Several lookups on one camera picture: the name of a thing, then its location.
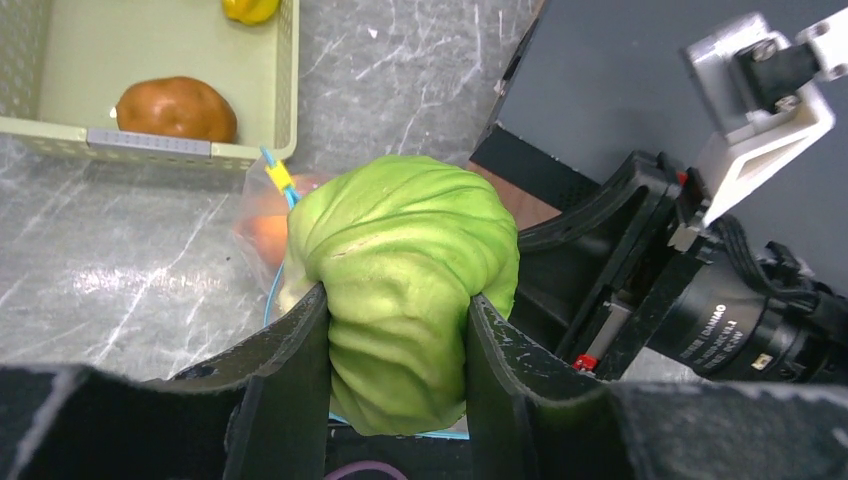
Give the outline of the brown kiwi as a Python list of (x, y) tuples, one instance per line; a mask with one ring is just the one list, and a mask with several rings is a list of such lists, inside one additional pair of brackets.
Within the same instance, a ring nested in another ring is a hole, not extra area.
[(230, 103), (209, 84), (187, 76), (137, 82), (115, 105), (121, 131), (233, 143), (238, 120)]

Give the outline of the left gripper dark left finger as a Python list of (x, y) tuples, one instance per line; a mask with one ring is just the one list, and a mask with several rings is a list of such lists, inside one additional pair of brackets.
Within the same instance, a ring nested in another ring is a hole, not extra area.
[(84, 364), (1, 369), (5, 479), (319, 479), (327, 296), (168, 380)]

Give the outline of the orange peach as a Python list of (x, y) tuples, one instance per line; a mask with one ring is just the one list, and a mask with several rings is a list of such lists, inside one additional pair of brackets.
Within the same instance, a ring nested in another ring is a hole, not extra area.
[(288, 241), (286, 215), (254, 216), (243, 222), (243, 231), (253, 243), (259, 257), (271, 267), (284, 260)]

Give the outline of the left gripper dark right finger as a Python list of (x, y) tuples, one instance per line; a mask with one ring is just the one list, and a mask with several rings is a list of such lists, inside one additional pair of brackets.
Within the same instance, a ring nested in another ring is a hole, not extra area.
[(843, 479), (847, 391), (774, 383), (601, 382), (483, 296), (469, 307), (477, 479)]

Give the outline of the green cabbage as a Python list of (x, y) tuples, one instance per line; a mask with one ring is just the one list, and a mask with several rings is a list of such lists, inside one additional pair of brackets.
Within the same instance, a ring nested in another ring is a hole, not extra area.
[(518, 228), (494, 186), (427, 156), (384, 156), (307, 194), (287, 228), (278, 304), (326, 292), (332, 413), (366, 436), (456, 424), (471, 300), (508, 316), (518, 284)]

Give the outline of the clear zip bag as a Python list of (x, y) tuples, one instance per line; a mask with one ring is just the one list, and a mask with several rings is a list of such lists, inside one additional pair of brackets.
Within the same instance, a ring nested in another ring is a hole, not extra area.
[(265, 147), (247, 169), (233, 232), (254, 278), (266, 292), (264, 326), (281, 317), (278, 293), (283, 285), (288, 214), (302, 197), (329, 179), (325, 174), (292, 175)]

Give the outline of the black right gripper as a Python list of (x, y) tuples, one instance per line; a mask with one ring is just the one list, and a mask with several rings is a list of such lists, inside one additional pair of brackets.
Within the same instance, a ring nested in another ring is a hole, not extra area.
[(667, 241), (684, 192), (682, 166), (636, 150), (609, 180), (560, 215), (518, 237), (519, 282), (510, 322), (576, 367), (589, 359), (599, 379), (619, 379), (697, 269), (684, 261), (671, 288), (655, 289), (677, 258)]

